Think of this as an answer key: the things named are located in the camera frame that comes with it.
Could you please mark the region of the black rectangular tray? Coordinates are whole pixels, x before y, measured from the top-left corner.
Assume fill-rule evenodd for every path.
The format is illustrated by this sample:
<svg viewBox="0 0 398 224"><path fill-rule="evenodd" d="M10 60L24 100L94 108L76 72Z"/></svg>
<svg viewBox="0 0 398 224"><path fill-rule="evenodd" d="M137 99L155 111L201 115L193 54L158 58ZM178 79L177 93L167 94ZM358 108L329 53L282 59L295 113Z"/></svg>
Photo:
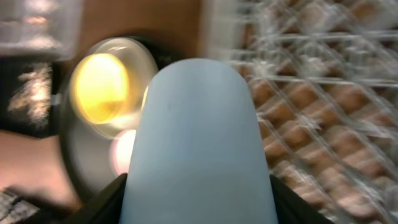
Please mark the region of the black rectangular tray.
<svg viewBox="0 0 398 224"><path fill-rule="evenodd" d="M62 64L47 58L2 57L1 129L39 139L56 135L62 75Z"/></svg>

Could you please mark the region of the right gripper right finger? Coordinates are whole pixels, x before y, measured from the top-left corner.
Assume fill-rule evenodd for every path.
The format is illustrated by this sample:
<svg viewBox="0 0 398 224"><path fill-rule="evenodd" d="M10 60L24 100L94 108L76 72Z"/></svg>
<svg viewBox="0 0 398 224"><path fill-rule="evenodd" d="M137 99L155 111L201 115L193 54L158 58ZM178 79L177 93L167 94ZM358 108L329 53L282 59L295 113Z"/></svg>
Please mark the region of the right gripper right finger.
<svg viewBox="0 0 398 224"><path fill-rule="evenodd" d="M276 176L269 177L279 224L333 224Z"/></svg>

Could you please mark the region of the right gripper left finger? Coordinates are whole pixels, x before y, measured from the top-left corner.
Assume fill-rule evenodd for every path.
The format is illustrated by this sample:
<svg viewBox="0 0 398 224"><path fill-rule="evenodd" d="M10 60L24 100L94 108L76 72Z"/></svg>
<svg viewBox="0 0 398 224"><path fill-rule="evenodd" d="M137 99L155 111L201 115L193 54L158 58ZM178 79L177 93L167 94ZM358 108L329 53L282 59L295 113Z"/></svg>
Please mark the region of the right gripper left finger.
<svg viewBox="0 0 398 224"><path fill-rule="evenodd" d="M127 174L121 174L79 211L62 220L63 224L118 224Z"/></svg>

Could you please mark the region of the blue cup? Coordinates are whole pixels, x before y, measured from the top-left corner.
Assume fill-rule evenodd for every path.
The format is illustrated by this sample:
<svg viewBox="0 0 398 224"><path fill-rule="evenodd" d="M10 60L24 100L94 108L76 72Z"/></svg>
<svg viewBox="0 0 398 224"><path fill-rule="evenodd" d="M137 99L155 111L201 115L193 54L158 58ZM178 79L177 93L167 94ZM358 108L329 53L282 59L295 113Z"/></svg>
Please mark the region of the blue cup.
<svg viewBox="0 0 398 224"><path fill-rule="evenodd" d="M250 92L229 65L193 58L152 80L121 223L277 223Z"/></svg>

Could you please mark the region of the pink cup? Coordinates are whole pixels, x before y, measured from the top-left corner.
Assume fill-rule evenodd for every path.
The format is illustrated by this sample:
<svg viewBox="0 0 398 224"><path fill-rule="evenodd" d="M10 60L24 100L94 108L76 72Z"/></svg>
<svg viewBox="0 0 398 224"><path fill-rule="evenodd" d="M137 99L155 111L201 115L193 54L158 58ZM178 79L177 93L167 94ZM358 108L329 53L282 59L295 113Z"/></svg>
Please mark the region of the pink cup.
<svg viewBox="0 0 398 224"><path fill-rule="evenodd" d="M115 175L127 173L136 138L136 130L120 132L109 147L109 163Z"/></svg>

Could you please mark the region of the food scraps pile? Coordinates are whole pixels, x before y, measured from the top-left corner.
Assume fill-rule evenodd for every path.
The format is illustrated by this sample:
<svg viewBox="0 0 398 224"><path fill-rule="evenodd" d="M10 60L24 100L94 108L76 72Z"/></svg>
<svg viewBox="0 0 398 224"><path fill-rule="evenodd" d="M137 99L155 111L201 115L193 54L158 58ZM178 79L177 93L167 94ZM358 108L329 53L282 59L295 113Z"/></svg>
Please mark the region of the food scraps pile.
<svg viewBox="0 0 398 224"><path fill-rule="evenodd" d="M24 113L29 124L42 128L49 123L49 111L52 105L52 68L49 63L32 64L32 70L20 74L22 82L11 99L7 110L12 114Z"/></svg>

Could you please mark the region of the yellow bowl with food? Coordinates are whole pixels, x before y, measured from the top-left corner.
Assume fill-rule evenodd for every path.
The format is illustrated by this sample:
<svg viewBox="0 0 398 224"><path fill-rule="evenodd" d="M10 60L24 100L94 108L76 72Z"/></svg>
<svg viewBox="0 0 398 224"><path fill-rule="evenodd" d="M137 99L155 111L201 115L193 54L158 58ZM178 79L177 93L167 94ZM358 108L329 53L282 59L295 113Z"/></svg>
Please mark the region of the yellow bowl with food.
<svg viewBox="0 0 398 224"><path fill-rule="evenodd" d="M106 124L133 110L143 95L138 74L112 54L92 54L75 67L69 88L75 113Z"/></svg>

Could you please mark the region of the grey dishwasher rack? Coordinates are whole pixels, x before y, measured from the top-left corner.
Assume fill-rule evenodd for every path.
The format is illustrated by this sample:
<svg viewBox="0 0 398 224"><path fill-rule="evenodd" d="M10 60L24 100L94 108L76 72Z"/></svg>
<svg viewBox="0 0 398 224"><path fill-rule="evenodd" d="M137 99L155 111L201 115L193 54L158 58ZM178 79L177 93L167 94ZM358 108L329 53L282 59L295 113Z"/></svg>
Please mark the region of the grey dishwasher rack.
<svg viewBox="0 0 398 224"><path fill-rule="evenodd" d="M270 173L333 223L396 223L397 0L202 9L203 54L247 81Z"/></svg>

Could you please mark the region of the clear plastic bin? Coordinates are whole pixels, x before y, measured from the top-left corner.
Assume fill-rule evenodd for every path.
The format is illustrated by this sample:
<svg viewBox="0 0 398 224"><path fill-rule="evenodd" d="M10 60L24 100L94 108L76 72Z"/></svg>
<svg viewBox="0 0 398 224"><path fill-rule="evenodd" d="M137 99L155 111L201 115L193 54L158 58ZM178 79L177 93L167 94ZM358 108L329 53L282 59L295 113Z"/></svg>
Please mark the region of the clear plastic bin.
<svg viewBox="0 0 398 224"><path fill-rule="evenodd" d="M82 11L82 0L1 0L1 55L71 59Z"/></svg>

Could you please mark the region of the grey plate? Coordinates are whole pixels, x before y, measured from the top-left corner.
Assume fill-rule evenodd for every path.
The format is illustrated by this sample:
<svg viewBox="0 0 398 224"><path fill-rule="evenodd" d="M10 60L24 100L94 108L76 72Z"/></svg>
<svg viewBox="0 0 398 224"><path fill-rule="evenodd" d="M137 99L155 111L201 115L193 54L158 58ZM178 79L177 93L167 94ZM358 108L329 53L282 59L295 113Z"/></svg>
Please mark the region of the grey plate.
<svg viewBox="0 0 398 224"><path fill-rule="evenodd" d="M114 37L98 42L91 49L89 49L87 54L80 61L92 54L112 54L120 59L122 63L125 64L130 70L136 71L140 81L142 82L142 86L144 87L143 95L136 107L131 110L130 113L116 118L110 123L90 124L84 121L78 114L75 114L81 121L83 121L83 123L88 125L93 131L104 138L114 139L122 131L130 129L136 130L139 125L139 120L141 118L141 113L145 104L147 88L150 81L158 71L158 67L153 56L142 43L127 37Z"/></svg>

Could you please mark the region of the round black tray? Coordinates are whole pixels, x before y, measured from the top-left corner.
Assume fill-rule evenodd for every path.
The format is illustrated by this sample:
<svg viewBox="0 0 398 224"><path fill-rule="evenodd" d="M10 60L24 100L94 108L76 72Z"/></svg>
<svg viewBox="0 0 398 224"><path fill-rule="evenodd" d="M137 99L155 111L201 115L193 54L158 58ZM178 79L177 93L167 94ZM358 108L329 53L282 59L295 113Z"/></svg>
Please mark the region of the round black tray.
<svg viewBox="0 0 398 224"><path fill-rule="evenodd" d="M184 58L178 50L146 36L120 37L142 43L153 56L158 71ZM69 99L70 79L67 77L63 81L59 91L57 118L60 152L79 198L87 202L117 177L109 163L109 147L113 139L100 136L77 117Z"/></svg>

